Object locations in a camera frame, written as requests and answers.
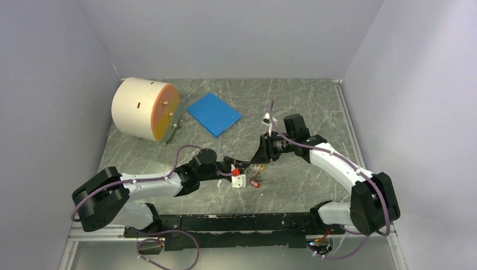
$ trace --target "gray marble floor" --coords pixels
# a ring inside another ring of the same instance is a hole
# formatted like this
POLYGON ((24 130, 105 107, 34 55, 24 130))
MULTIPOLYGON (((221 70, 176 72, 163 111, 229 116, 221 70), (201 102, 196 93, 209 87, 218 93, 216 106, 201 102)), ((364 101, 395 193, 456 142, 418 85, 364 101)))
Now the gray marble floor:
MULTIPOLYGON (((242 119, 219 138, 214 138, 187 112, 181 115, 179 127, 167 146, 122 134, 111 125, 100 169, 116 166, 124 173, 165 172, 173 164, 177 149, 195 144, 215 150, 219 158, 228 155, 250 160, 255 154, 259 136, 267 132, 261 119, 275 100, 274 115, 284 130, 282 118, 300 113, 311 134, 325 137, 340 153, 356 162, 343 108, 331 80, 314 79, 164 79, 175 85, 181 103, 187 107, 208 92, 220 97, 240 114, 242 119)), ((184 149, 179 164, 197 153, 184 149)), ((200 189, 183 197, 155 197, 162 214, 218 214, 303 212, 323 200, 349 200, 346 191, 320 168, 289 153, 266 166, 260 174, 261 188, 232 188, 227 181, 202 182, 200 189)))

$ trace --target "light purple wall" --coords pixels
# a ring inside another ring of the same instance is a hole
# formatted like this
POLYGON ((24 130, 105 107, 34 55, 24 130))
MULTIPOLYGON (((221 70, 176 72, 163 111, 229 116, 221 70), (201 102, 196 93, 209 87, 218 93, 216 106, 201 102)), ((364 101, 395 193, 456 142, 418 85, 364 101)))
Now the light purple wall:
POLYGON ((78 1, 0 2, 1 269, 58 269, 118 85, 78 1))
POLYGON ((123 77, 341 79, 383 0, 80 0, 123 77))
POLYGON ((409 269, 477 265, 475 1, 386 0, 344 77, 367 166, 393 179, 409 269))

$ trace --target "cylindrical container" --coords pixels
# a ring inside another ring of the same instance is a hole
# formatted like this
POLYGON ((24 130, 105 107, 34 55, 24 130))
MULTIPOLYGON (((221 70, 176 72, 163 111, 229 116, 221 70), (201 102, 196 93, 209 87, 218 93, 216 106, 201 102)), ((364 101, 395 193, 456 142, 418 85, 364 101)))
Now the cylindrical container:
POLYGON ((112 119, 123 133, 166 142, 177 127, 179 94, 170 83, 127 78, 111 105, 112 119))

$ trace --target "blue square mat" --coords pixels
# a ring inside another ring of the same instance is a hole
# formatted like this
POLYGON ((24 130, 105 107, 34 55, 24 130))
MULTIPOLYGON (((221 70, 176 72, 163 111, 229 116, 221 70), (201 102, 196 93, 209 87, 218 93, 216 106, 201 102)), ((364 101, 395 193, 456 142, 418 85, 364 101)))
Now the blue square mat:
POLYGON ((215 138, 242 118, 241 114, 212 93, 189 106, 187 111, 215 138))

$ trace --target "red wire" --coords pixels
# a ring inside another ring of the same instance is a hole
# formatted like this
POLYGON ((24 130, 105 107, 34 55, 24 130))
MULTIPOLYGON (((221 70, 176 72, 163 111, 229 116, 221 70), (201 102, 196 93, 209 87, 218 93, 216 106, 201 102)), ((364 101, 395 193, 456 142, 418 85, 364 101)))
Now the red wire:
POLYGON ((329 229, 326 231, 326 233, 325 233, 325 235, 323 235, 323 237, 318 238, 318 239, 315 239, 315 242, 321 242, 321 241, 323 241, 323 240, 330 234, 330 232, 331 232, 331 228, 329 228, 329 229))

